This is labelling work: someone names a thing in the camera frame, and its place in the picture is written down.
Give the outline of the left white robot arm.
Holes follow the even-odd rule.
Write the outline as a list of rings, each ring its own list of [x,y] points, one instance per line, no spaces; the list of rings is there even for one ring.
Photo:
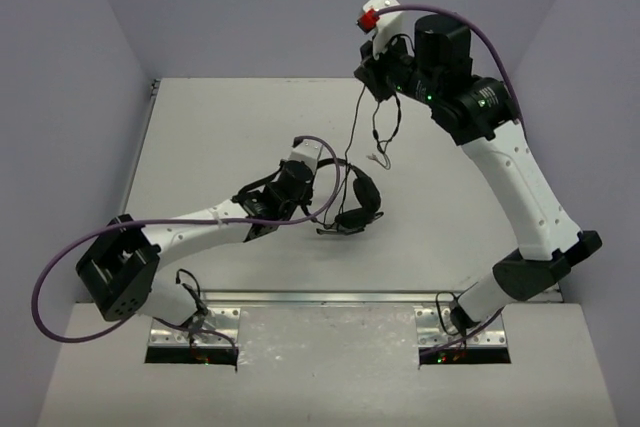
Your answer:
[[[317,163],[287,160],[274,178],[210,208],[141,225],[130,215],[113,219],[76,264],[76,272],[106,321],[134,314],[186,326],[204,317],[197,290],[158,276],[197,253],[256,240],[290,223],[309,202]]]

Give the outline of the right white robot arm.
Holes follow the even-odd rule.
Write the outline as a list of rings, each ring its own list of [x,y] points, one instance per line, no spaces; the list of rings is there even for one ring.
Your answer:
[[[444,15],[423,16],[408,48],[397,12],[369,9],[357,25],[373,37],[360,48],[355,77],[378,102],[403,94],[427,105],[482,173],[514,232],[516,250],[451,303],[460,334],[554,286],[601,248],[599,234],[581,229],[553,193],[505,82],[474,74],[468,26]]]

